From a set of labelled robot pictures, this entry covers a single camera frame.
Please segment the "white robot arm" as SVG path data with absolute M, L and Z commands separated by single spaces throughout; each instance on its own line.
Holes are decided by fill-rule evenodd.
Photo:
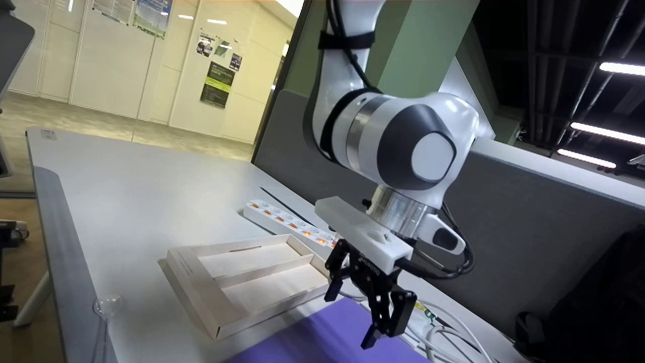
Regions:
M 320 65 L 309 103 L 309 139 L 324 158 L 376 186 L 364 209 L 332 195 L 315 211 L 340 233 L 326 257 L 328 300 L 344 283 L 367 298 L 364 349 L 406 329 L 416 295 L 401 271 L 430 274 L 413 261 L 416 243 L 453 256 L 469 251 L 463 233 L 439 217 L 444 198 L 478 139 L 480 115 L 458 95 L 395 97 L 372 87 L 367 61 L 385 0 L 326 0 Z

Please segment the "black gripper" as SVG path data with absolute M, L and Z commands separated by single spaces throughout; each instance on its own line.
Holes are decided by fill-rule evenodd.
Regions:
M 381 335 L 396 337 L 405 330 L 416 295 L 396 284 L 398 271 L 381 271 L 347 239 L 334 243 L 324 267 L 328 270 L 326 303 L 339 296 L 344 280 L 350 280 L 367 296 L 370 325 L 360 340 L 360 349 L 370 349 Z

